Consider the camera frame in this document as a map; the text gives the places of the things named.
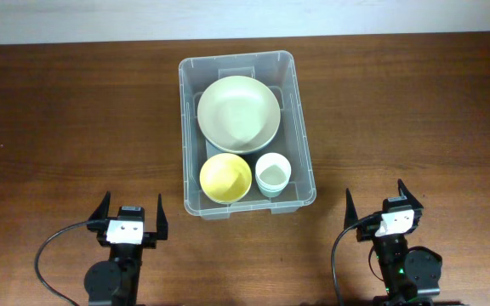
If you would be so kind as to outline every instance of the gray plastic bin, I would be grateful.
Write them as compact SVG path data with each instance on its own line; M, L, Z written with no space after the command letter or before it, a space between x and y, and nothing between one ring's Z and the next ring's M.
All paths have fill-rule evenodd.
M200 186L203 163L219 154L203 137L197 123L197 105L203 91L222 77L253 77L266 85L281 107L281 125L276 137L264 149L243 155L253 171L251 190L240 201L221 205L209 200ZM185 209L205 219L228 218L231 213L270 209L291 213L310 205L316 197L310 150L305 134L302 104L293 56L287 51L189 58L179 65L180 109L183 132L183 178ZM290 182L275 198L263 196L254 180L254 165L264 153L277 152L292 166Z

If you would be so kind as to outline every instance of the wooden table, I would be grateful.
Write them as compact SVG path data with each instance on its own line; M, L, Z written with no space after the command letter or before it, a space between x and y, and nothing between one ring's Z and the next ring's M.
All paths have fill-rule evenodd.
M275 49L296 60L316 201L192 217L178 64ZM443 256L439 299L490 305L490 33L0 46L0 305L63 304L36 280L34 254L106 190L113 214L145 207L147 230L163 196L169 240L144 252L138 302L335 304L329 258L345 187L364 216L396 196L398 178L425 207L410 245ZM345 298L385 294L371 244L352 236L338 251ZM41 271L86 305L84 274L107 257L77 229L48 246Z

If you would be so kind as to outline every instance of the white wall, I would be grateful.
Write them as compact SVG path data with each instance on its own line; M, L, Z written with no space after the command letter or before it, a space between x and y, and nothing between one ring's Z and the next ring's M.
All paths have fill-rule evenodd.
M490 0L0 0L0 43L490 31Z

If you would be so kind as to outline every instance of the white plate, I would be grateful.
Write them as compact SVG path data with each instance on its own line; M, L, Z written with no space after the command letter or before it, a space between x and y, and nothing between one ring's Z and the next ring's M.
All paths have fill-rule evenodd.
M247 154L275 137L281 112L266 85L251 77L228 76L202 94L197 120L205 138L218 149Z

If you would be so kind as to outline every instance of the wood surface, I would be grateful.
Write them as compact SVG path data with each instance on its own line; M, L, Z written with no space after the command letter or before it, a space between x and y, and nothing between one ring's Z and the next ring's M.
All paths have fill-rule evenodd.
M179 62L277 49L296 61L316 201L189 215ZM0 305L64 304L37 281L35 252L107 190L111 213L145 207L147 230L162 193L169 240L144 252L140 303L336 304L329 258L345 188L364 216L398 178L425 207L410 246L443 256L438 299L490 305L490 33L0 46ZM349 301L385 294L370 246L353 234L339 246ZM107 258L77 229L48 246L41 271L86 305L84 274Z

